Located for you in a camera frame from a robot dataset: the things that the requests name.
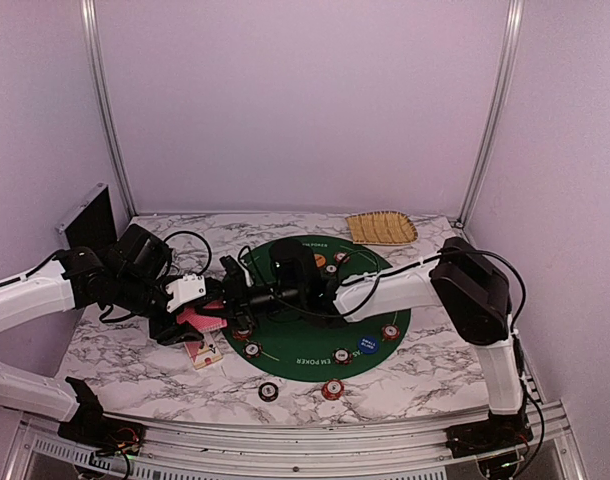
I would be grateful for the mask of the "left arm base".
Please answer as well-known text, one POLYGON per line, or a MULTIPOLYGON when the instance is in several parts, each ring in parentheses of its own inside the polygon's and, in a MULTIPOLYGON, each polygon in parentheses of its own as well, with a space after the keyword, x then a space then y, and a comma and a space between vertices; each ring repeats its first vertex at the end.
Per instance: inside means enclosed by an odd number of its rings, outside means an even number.
POLYGON ((99 456, 137 453, 144 434, 145 427, 140 423, 106 417, 61 422, 58 428, 61 438, 94 447, 99 456))

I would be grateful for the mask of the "brown poker chip stack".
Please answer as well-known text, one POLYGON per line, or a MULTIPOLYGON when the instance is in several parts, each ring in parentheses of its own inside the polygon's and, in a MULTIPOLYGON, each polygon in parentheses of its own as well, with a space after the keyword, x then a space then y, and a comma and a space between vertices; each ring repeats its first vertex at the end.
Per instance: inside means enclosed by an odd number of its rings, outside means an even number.
POLYGON ((264 402, 273 402, 278 398, 278 386, 272 382, 265 382, 258 388, 259 398, 264 402))

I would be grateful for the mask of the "red playing card deck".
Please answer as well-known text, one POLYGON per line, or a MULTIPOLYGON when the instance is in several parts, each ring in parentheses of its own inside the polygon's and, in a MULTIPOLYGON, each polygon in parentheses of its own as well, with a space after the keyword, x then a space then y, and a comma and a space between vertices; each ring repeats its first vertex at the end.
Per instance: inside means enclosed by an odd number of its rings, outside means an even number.
POLYGON ((227 327, 227 320, 221 317, 204 315, 187 306, 178 316, 178 324, 188 324, 200 333, 210 333, 227 327))

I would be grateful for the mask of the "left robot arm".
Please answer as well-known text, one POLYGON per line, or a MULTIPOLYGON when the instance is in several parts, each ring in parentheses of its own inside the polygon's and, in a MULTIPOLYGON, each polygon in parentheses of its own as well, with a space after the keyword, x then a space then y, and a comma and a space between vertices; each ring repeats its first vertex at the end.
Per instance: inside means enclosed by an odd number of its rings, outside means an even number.
MULTIPOLYGON (((155 277, 112 272, 86 247, 60 250, 34 269, 0 282, 0 333, 92 304, 119 307, 175 328, 176 312, 206 293, 202 276, 184 275, 162 287, 155 277)), ((111 436, 111 423, 98 413, 100 407, 85 405, 88 393, 77 379, 59 381, 0 362, 0 406, 71 421, 87 443, 101 445, 111 436)))

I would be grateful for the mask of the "orange big blind button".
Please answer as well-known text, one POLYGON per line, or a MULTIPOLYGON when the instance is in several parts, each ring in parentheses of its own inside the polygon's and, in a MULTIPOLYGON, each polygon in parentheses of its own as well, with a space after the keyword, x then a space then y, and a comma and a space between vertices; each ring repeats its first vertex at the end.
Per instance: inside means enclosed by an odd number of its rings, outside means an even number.
POLYGON ((315 254, 314 259, 318 268, 323 268, 327 263, 325 256, 321 254, 315 254))

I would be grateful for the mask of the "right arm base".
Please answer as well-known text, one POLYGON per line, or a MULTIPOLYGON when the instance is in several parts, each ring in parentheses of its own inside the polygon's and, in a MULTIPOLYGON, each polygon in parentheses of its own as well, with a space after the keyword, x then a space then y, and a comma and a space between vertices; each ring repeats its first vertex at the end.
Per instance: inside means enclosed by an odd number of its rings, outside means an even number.
POLYGON ((521 445, 534 435, 524 414, 489 413, 485 420, 448 427, 446 437, 452 456, 463 458, 521 445))

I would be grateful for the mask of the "blue small blind button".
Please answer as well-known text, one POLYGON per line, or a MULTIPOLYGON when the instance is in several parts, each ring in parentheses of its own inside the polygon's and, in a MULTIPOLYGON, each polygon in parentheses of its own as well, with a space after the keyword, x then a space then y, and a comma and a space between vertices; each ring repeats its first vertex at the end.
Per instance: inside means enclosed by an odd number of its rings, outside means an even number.
POLYGON ((365 355, 372 355, 379 351, 379 340, 372 336, 363 336, 357 343, 358 350, 365 355))

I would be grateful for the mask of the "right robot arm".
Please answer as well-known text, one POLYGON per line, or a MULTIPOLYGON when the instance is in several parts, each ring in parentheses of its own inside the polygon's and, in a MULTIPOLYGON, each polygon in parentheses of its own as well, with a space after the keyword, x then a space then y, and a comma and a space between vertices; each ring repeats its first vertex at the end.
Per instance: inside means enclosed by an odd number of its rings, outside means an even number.
POLYGON ((518 433, 526 394, 515 325, 524 306, 512 303, 509 280, 495 265, 499 255, 451 237, 429 258, 346 279, 322 273, 312 249, 295 237, 273 242, 269 257, 271 281, 257 264, 220 260, 223 302, 235 326, 254 328, 258 316, 288 310, 340 328, 439 304, 482 367, 492 417, 481 425, 481 440, 500 448, 518 433))

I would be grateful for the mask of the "orange chip stack top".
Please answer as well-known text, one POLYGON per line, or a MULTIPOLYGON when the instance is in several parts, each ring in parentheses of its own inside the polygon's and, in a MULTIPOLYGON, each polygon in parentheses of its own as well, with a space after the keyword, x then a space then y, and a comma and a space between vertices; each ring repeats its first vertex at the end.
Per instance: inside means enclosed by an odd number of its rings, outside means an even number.
POLYGON ((349 252, 337 252, 334 255, 335 264, 337 266, 343 265, 349 261, 350 253, 349 252))

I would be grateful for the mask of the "orange poker chip stack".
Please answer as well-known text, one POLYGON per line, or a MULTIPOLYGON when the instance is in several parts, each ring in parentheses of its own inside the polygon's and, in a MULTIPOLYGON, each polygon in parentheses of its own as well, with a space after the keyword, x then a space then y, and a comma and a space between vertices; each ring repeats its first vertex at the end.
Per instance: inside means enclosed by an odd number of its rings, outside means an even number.
POLYGON ((326 400, 334 401, 342 397, 344 384, 339 379, 328 380, 321 388, 321 394, 326 400))

